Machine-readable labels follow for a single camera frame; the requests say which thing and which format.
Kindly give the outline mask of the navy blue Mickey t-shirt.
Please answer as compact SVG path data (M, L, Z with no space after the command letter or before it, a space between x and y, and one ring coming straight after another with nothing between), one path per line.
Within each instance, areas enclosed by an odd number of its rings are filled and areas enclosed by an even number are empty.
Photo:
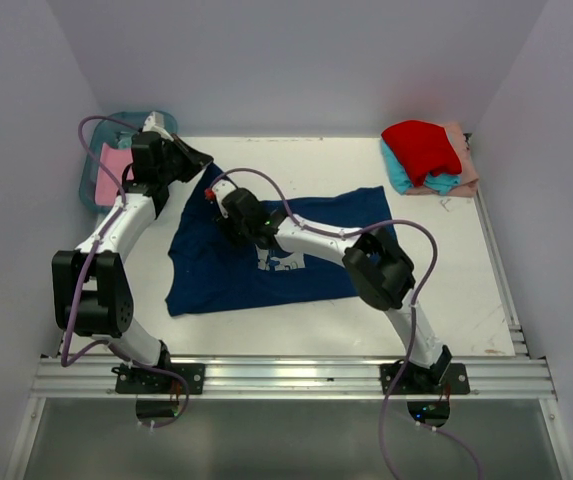
M169 250L174 268L166 298L170 315L358 296L341 266L253 244L233 246L215 224L220 214L217 202L205 198L205 190L221 177L221 169L209 165L184 207ZM269 211L288 207L296 215L335 227L362 229L384 222L397 240L383 187L359 188L333 198L260 202Z

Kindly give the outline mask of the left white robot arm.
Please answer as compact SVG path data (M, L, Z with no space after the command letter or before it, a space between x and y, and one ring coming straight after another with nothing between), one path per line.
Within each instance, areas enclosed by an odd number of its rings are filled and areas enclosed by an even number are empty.
M167 390L173 367L165 344L134 318L134 299L124 263L142 233L164 209L174 182L187 183L213 161L177 135L141 131L131 141L131 160L117 177L113 207L97 229L73 250L52 259L55 318L63 332L61 363L80 358L74 337L88 337L141 366L138 379L151 392Z

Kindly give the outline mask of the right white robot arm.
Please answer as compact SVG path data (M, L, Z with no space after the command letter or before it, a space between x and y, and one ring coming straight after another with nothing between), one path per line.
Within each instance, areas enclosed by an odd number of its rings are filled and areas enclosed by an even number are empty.
M434 392L447 380L452 360L419 304L427 279L417 282L414 264L384 222L344 228L313 222L288 207L269 211L245 188L219 181L212 197L220 209L217 224L230 241L262 249L302 254L341 266L360 299L384 312L408 355L402 378L421 392Z

